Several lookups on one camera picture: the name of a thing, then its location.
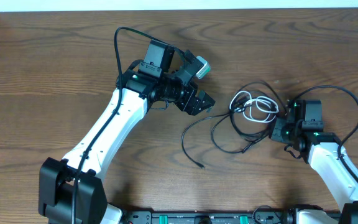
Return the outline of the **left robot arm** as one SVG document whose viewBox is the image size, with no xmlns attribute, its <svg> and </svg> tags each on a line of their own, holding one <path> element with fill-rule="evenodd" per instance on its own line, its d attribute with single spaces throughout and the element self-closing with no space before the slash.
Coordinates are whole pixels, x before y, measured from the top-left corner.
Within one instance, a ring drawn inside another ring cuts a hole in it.
<svg viewBox="0 0 358 224">
<path fill-rule="evenodd" d="M 212 107 L 215 101 L 193 80 L 210 69 L 189 50 L 151 40 L 144 59 L 118 76 L 108 106 L 87 135 L 61 160 L 42 164 L 39 214 L 49 223 L 119 223 L 123 212 L 108 203 L 103 187 L 118 149 L 155 102 L 173 103 L 192 116 Z"/>
</svg>

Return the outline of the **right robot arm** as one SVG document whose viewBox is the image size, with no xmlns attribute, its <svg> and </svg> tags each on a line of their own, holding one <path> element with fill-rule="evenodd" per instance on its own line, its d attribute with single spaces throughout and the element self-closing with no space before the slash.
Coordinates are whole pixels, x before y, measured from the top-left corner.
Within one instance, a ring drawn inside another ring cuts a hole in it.
<svg viewBox="0 0 358 224">
<path fill-rule="evenodd" d="M 316 205 L 297 205 L 283 214 L 282 223 L 358 223 L 358 169 L 339 138 L 324 131 L 319 100 L 295 100 L 273 122 L 269 138 L 284 143 L 290 154 L 299 152 L 296 158 L 319 174 L 341 212 L 333 218 Z"/>
</svg>

